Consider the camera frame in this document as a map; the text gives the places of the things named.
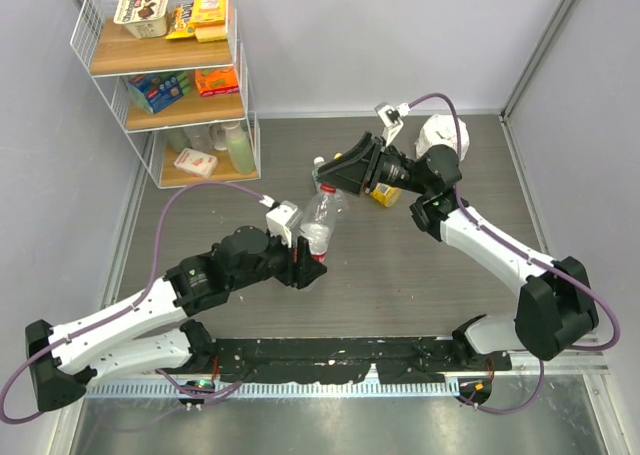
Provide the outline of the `clear bottle blue white label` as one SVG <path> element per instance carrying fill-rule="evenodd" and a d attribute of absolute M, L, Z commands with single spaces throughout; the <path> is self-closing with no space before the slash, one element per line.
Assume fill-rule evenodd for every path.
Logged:
<path fill-rule="evenodd" d="M 313 168 L 311 171 L 312 181 L 317 191 L 321 190 L 321 183 L 318 179 L 319 169 L 325 164 L 325 159 L 321 156 L 315 157 L 313 160 Z"/>

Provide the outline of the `clear bottle red label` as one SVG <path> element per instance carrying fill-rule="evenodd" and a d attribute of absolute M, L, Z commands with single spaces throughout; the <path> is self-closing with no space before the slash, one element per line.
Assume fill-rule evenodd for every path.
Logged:
<path fill-rule="evenodd" d="M 305 208 L 299 226 L 299 234 L 309 241 L 312 256 L 323 262 L 338 219 L 346 214 L 340 208 L 335 193 L 317 191 Z"/>

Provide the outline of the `red bottle cap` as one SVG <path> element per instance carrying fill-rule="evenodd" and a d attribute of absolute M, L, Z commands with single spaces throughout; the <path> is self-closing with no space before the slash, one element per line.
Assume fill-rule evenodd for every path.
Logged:
<path fill-rule="evenodd" d="M 320 184 L 320 189 L 322 191 L 328 192 L 328 193 L 335 193 L 336 192 L 336 188 L 330 184 L 327 183 L 321 183 Z"/>

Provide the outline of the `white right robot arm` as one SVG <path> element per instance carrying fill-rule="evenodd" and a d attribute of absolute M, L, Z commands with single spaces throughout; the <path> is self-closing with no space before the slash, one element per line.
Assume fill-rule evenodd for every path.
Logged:
<path fill-rule="evenodd" d="M 480 315 L 453 332 L 457 366 L 475 369 L 488 354 L 504 350 L 525 350 L 550 361 L 599 324 L 586 269 L 572 257 L 556 261 L 491 225 L 458 198 L 461 178 L 451 147 L 436 145 L 411 160 L 371 133 L 318 170 L 320 182 L 352 195 L 377 184 L 417 194 L 410 206 L 416 227 L 471 257 L 516 296 L 514 314 Z"/>

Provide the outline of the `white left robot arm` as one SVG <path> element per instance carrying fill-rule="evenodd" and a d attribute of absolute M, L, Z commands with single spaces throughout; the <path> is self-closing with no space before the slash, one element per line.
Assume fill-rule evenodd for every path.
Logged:
<path fill-rule="evenodd" d="M 182 260 L 148 291 L 67 324 L 32 322 L 25 339 L 38 411 L 61 409 L 124 372 L 206 371 L 214 357 L 211 339 L 191 317 L 270 278 L 302 290 L 326 273 L 324 259 L 305 237 L 289 246 L 278 235 L 243 226 L 210 251 Z"/>

